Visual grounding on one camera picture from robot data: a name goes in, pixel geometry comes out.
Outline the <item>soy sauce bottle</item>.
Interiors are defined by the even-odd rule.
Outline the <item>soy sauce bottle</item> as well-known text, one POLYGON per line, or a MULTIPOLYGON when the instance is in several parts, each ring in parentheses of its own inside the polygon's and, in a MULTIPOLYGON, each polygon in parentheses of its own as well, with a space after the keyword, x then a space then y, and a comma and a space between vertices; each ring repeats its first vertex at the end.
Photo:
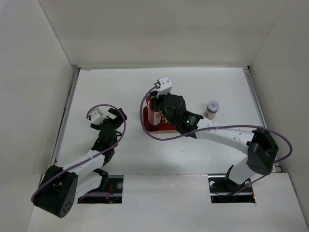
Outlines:
POLYGON ((151 102, 150 97, 147 96, 146 98, 146 104, 147 104, 147 112, 148 112, 148 122, 151 126, 156 127, 160 124, 161 121, 161 113, 155 112, 151 109, 151 102))

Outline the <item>white-lid seasoning jar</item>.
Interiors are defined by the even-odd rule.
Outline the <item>white-lid seasoning jar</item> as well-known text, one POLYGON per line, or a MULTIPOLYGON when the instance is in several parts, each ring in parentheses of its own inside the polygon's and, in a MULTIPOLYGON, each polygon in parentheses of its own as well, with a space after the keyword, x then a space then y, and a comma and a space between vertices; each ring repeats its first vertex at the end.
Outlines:
POLYGON ((204 111, 204 117, 213 120, 215 118, 215 115, 219 111, 220 105, 216 101, 210 101, 208 102, 206 109, 204 111))

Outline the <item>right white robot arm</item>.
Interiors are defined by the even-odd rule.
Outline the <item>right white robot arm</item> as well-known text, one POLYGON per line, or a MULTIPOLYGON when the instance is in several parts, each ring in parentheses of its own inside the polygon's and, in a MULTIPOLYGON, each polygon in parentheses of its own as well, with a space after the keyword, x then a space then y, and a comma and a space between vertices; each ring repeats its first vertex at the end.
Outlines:
POLYGON ((242 161, 228 169, 224 179, 227 190, 237 190, 256 174, 269 175, 272 172, 279 148, 268 131, 260 128, 248 131, 238 127, 221 127, 201 115, 189 112, 182 96, 170 93, 159 95, 157 91, 152 91, 149 100, 151 109, 161 112, 178 133, 217 142, 246 155, 242 161))

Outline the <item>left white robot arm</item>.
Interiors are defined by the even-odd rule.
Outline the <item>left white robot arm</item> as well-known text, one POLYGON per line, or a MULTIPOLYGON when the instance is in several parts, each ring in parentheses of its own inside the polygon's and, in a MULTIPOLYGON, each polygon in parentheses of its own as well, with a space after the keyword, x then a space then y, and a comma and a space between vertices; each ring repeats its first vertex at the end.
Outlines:
POLYGON ((109 106, 114 117, 104 116, 99 106, 91 108, 86 117, 90 127, 98 131, 92 148, 81 158, 63 166, 50 166, 31 197, 34 206, 63 218, 73 204, 88 192, 102 193, 108 188, 108 173, 101 168, 111 161, 114 149, 124 133, 118 128, 126 126, 127 116, 122 108, 109 106))

